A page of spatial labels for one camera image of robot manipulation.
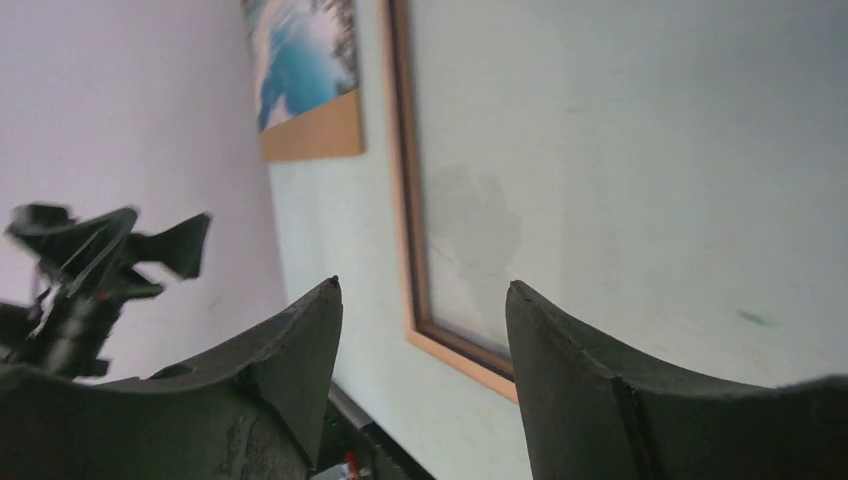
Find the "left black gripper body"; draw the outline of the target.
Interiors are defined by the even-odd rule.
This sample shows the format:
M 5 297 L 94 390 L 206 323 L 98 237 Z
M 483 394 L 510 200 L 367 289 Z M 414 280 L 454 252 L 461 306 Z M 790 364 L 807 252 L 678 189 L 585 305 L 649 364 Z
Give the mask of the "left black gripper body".
M 164 284 L 128 265 L 85 269 L 75 276 L 47 264 L 37 270 L 49 283 L 42 294 L 53 295 L 42 316 L 43 332 L 108 331 L 126 303 L 150 300 L 165 290 Z

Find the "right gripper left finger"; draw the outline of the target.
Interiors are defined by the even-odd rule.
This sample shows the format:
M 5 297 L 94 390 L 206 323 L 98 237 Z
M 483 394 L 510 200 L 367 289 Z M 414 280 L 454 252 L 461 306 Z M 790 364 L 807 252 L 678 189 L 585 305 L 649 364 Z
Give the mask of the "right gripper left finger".
M 146 378 L 1 370 L 5 479 L 307 479 L 343 318 L 331 277 L 279 314 Z

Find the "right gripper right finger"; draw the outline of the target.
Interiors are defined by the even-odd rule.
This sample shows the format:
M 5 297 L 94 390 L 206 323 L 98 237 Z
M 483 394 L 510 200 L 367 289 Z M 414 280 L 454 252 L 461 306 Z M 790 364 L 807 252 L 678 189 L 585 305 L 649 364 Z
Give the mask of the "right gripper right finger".
M 843 479 L 847 379 L 768 388 L 697 373 L 574 318 L 521 281 L 506 295 L 536 479 Z

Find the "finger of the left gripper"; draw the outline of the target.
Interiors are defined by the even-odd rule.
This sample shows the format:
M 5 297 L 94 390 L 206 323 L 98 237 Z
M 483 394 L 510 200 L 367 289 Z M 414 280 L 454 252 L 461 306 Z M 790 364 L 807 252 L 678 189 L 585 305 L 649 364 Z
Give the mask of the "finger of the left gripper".
M 89 220 L 75 220 L 57 205 L 27 204 L 14 210 L 5 233 L 47 264 L 72 276 L 117 264 L 139 213 L 122 207 Z
M 135 263 L 160 263 L 177 277 L 195 279 L 202 271 L 211 220 L 208 213 L 201 213 L 158 234 L 131 233 L 127 247 Z

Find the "landscape photo print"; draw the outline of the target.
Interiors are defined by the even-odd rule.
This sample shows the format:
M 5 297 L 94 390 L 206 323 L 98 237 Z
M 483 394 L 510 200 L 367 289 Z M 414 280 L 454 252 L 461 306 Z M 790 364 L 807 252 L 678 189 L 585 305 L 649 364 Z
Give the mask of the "landscape photo print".
M 352 1 L 242 1 L 258 130 L 359 86 Z

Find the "clear acrylic sheet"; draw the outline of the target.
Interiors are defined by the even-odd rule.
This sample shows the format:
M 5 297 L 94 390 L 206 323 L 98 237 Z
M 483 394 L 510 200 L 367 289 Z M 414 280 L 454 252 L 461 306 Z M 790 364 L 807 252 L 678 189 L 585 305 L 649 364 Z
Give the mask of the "clear acrylic sheet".
M 843 1 L 412 1 L 432 321 L 513 280 L 656 357 L 847 369 Z

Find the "wooden picture frame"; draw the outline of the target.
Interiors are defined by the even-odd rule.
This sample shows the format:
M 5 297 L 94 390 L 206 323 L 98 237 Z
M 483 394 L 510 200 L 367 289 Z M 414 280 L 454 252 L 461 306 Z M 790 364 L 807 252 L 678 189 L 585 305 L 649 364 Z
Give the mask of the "wooden picture frame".
M 517 403 L 511 361 L 437 325 L 431 315 L 408 3 L 381 1 L 379 11 L 405 339 L 436 360 Z

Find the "brown cardboard backing board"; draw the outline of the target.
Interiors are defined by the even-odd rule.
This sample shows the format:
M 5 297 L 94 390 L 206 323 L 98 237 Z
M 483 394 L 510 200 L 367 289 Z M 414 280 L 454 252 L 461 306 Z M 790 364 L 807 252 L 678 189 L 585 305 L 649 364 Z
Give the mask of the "brown cardboard backing board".
M 268 163 L 361 155 L 366 142 L 360 90 L 277 124 L 259 140 Z

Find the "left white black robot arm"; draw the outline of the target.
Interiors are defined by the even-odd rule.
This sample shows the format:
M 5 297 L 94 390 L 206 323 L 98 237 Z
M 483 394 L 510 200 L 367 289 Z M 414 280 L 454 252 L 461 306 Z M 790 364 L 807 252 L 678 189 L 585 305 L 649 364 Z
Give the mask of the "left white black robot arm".
M 122 207 L 89 220 L 63 205 L 18 206 L 6 235 L 36 260 L 48 286 L 30 305 L 1 305 L 1 360 L 74 379 L 104 376 L 99 354 L 124 305 L 165 287 L 140 273 L 159 263 L 175 277 L 196 279 L 212 217 L 192 216 L 156 234 L 135 231 L 139 213 Z

